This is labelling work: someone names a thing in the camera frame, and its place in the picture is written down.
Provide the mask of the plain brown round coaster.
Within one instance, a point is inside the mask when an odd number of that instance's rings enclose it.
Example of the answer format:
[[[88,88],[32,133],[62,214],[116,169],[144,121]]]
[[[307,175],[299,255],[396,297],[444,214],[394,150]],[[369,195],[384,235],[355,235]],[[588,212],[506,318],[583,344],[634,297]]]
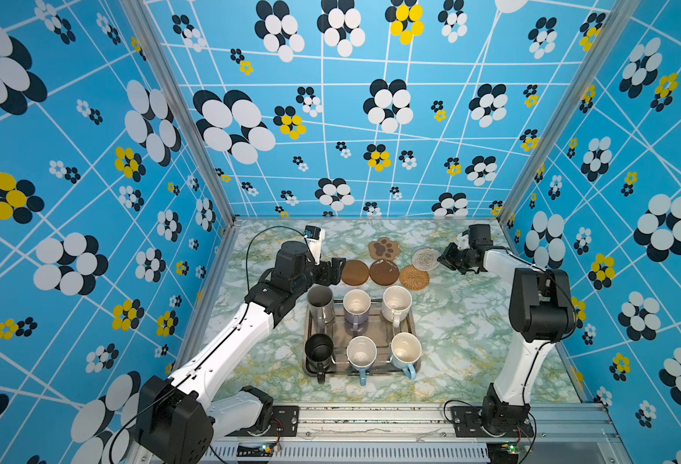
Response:
[[[361,286],[369,280],[369,266],[361,260],[348,260],[343,268],[341,280],[348,286]]]

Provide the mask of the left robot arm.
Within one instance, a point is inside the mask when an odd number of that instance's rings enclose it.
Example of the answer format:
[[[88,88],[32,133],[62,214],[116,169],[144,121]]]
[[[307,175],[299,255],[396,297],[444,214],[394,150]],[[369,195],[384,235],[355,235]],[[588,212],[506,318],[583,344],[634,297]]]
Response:
[[[212,443],[238,430],[266,431],[272,398],[255,387],[216,400],[234,368],[316,286],[340,283],[346,261],[321,258],[318,239],[288,241],[275,264],[249,288],[227,326],[166,379],[153,376],[139,392],[131,436],[164,463],[196,463]]]

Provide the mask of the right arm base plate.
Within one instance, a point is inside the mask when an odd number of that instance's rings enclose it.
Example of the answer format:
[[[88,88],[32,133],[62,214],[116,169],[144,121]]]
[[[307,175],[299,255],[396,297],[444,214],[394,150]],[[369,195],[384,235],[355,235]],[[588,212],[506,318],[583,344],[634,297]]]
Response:
[[[483,411],[481,407],[452,406],[449,419],[458,438],[517,439],[532,438],[535,422],[524,406],[496,407]]]

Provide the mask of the scratched brown round coaster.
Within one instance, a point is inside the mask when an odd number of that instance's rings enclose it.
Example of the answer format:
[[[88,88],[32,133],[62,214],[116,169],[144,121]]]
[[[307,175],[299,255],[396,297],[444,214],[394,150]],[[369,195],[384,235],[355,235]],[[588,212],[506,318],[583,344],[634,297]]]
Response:
[[[391,286],[399,279],[400,270],[394,261],[379,259],[369,266],[369,278],[380,286]]]

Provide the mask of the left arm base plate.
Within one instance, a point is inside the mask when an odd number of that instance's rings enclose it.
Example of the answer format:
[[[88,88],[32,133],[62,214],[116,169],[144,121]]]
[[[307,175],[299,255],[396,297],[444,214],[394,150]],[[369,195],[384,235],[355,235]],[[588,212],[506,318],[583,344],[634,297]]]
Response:
[[[250,428],[242,428],[228,437],[296,437],[301,408],[297,405],[275,405],[269,419]]]

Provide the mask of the paw print cork coaster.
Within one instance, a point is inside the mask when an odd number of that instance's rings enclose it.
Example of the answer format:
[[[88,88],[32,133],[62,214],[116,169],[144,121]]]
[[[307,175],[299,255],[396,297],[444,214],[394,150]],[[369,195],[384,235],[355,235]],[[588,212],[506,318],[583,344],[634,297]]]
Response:
[[[381,237],[369,243],[369,255],[374,261],[394,261],[400,255],[399,243],[388,237]]]

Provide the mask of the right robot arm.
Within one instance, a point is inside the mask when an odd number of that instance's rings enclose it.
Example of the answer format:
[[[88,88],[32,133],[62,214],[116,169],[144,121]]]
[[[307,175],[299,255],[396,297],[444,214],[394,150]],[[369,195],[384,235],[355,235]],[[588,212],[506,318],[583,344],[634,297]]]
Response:
[[[508,317],[514,330],[503,368],[481,404],[481,427],[492,435],[525,425],[533,386],[547,355],[576,326],[568,275],[541,269],[500,247],[468,247],[455,243],[437,258],[446,268],[466,274],[487,272],[508,282]]]

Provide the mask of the rattan wicker round coaster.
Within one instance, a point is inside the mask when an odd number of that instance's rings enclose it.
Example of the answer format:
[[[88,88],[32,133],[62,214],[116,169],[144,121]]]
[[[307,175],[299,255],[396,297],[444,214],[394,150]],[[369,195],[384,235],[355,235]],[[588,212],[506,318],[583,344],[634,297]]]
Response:
[[[410,265],[400,271],[399,282],[408,290],[421,291],[429,286],[430,276],[427,271],[421,271]]]

